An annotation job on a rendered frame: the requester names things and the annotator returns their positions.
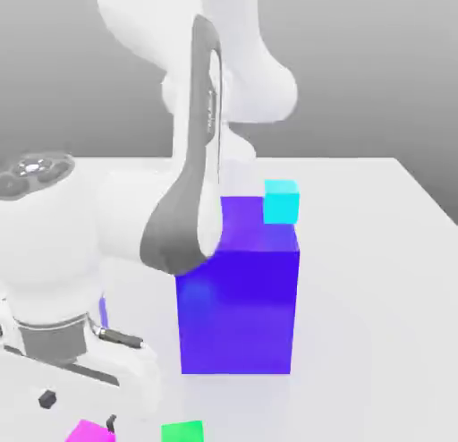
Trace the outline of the small green cube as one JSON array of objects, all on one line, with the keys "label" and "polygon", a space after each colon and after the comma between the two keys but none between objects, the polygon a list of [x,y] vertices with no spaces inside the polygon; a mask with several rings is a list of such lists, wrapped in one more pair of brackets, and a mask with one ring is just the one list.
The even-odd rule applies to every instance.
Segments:
[{"label": "small green cube", "polygon": [[183,421],[164,424],[161,442],[204,442],[202,421]]}]

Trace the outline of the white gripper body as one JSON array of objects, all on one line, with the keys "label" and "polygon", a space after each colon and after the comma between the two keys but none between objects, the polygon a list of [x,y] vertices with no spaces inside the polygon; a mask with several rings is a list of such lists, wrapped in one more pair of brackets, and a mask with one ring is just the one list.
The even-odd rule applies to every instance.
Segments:
[{"label": "white gripper body", "polygon": [[0,442],[65,442],[81,420],[116,417],[116,442],[159,442],[160,375],[148,350],[66,370],[0,348]]}]

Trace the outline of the small cyan cube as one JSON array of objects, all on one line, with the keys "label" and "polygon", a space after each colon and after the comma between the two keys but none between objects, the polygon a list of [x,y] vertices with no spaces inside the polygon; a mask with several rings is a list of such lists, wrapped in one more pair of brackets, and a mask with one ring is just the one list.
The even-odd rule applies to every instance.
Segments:
[{"label": "small cyan cube", "polygon": [[295,225],[298,221],[300,191],[294,180],[267,179],[263,199],[265,224]]}]

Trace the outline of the large blue box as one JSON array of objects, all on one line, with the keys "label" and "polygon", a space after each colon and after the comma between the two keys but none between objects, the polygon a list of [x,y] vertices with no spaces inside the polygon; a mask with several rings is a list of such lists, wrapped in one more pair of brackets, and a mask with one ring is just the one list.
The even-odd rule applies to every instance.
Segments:
[{"label": "large blue box", "polygon": [[260,197],[224,197],[214,256],[176,282],[184,374],[291,371],[300,248],[267,224]]}]

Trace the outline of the small magenta cube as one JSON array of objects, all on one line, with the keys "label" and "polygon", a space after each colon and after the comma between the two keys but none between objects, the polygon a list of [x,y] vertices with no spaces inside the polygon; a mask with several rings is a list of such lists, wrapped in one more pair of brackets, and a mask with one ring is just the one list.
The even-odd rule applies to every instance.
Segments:
[{"label": "small magenta cube", "polygon": [[80,420],[64,442],[116,442],[116,436],[95,422]]}]

